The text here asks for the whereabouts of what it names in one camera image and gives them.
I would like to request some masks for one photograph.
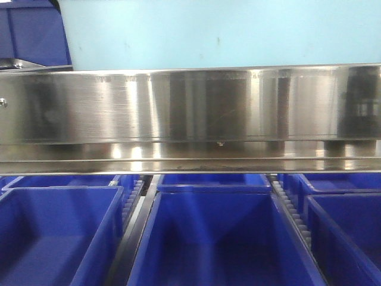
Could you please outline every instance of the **blue plastic crate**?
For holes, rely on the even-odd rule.
[[[271,194],[162,192],[127,285],[325,283]]]
[[[288,176],[288,174],[277,174],[279,184],[285,190],[288,189]]]
[[[305,219],[306,195],[381,192],[381,173],[289,174],[286,192]]]
[[[21,176],[3,187],[4,192],[14,188],[75,188],[77,186],[106,187],[122,186],[121,196],[123,220],[132,209],[132,205],[141,191],[142,184],[137,184],[139,175],[74,175],[74,176]]]
[[[330,285],[381,285],[381,194],[308,198],[312,251]]]
[[[21,176],[4,186],[4,191],[13,188],[115,185],[124,187],[122,201],[125,203],[138,178],[138,175]]]
[[[170,174],[160,177],[157,190],[270,192],[271,185],[266,176],[261,174]]]
[[[71,63],[61,15],[48,0],[0,3],[0,58]]]
[[[102,285],[122,236],[121,187],[12,189],[0,198],[0,284]]]

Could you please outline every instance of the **screw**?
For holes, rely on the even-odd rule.
[[[5,98],[0,98],[0,106],[7,107],[8,103]]]

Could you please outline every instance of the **metal rail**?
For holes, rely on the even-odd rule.
[[[125,286],[127,284],[136,252],[138,251],[140,239],[142,238],[155,199],[159,177],[159,175],[155,175],[152,178],[142,207],[131,217],[113,265],[109,271],[108,278],[104,284],[105,286]]]
[[[0,86],[0,174],[381,171],[381,64],[49,68]]]

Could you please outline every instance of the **metal bar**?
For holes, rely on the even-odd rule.
[[[282,208],[285,211],[286,217],[287,217],[288,221],[290,221],[290,224],[292,225],[293,230],[295,231],[295,233],[300,237],[301,241],[303,242],[305,250],[310,254],[316,268],[320,272],[321,277],[323,278],[325,283],[327,285],[329,285],[327,278],[325,277],[323,271],[321,271],[314,255],[312,253],[312,250],[311,250],[311,233],[309,231],[305,231],[305,232],[309,233],[309,235],[310,235],[309,237],[306,237],[306,235],[303,234],[304,231],[301,230],[301,226],[304,226],[304,227],[306,227],[306,226],[304,225],[304,222],[301,221],[300,216],[298,219],[295,219],[295,214],[292,214],[290,212],[291,208],[287,206],[287,204],[285,203],[285,199],[282,198],[282,196],[284,196],[284,195],[287,196],[287,195],[285,194],[284,190],[280,186],[279,182],[278,181],[272,181],[271,186],[273,188],[273,192],[277,195],[279,201],[281,202]]]
[[[379,171],[381,64],[0,74],[0,173]]]
[[[125,286],[127,284],[140,239],[155,199],[159,177],[159,175],[155,175],[152,178],[138,215],[131,218],[108,274],[105,286]]]

